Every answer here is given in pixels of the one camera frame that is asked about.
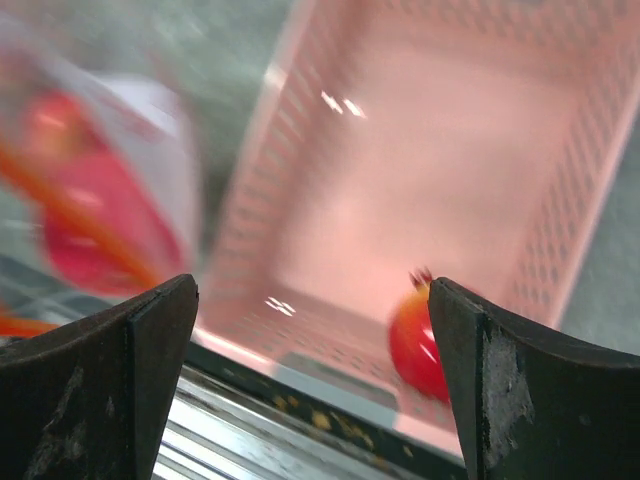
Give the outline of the yellow-red peach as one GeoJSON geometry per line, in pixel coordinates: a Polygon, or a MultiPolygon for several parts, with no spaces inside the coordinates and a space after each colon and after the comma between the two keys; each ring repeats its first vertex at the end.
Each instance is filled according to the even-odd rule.
{"type": "Polygon", "coordinates": [[[102,146],[81,102],[63,91],[47,91],[31,100],[24,125],[27,155],[46,169],[102,146]]]}

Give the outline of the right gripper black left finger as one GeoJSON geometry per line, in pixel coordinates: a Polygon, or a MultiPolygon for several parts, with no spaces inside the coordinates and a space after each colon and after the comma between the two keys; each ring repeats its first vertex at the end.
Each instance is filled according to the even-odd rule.
{"type": "Polygon", "coordinates": [[[179,275],[2,348],[2,478],[150,478],[198,298],[179,275]]]}

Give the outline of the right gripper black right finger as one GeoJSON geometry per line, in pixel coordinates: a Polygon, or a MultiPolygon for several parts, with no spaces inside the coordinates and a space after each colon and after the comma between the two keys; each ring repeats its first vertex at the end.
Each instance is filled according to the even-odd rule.
{"type": "Polygon", "coordinates": [[[639,358],[440,277],[429,312],[471,479],[636,479],[639,358]]]}

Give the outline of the clear red-zipper zip bag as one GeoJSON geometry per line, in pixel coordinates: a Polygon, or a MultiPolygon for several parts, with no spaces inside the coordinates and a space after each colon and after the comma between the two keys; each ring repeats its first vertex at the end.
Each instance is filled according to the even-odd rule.
{"type": "Polygon", "coordinates": [[[130,297],[192,269],[192,122],[134,10],[101,1],[1,5],[1,188],[48,272],[130,297]]]}

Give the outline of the red apple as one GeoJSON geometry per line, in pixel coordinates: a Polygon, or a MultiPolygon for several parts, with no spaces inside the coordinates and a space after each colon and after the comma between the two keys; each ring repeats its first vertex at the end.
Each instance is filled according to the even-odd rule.
{"type": "MultiPolygon", "coordinates": [[[[174,234],[115,153],[83,153],[57,168],[54,178],[72,200],[163,277],[185,270],[174,234]]],[[[42,242],[53,269],[79,289],[101,296],[125,296],[142,290],[94,240],[71,232],[50,211],[42,217],[42,242]]]]}

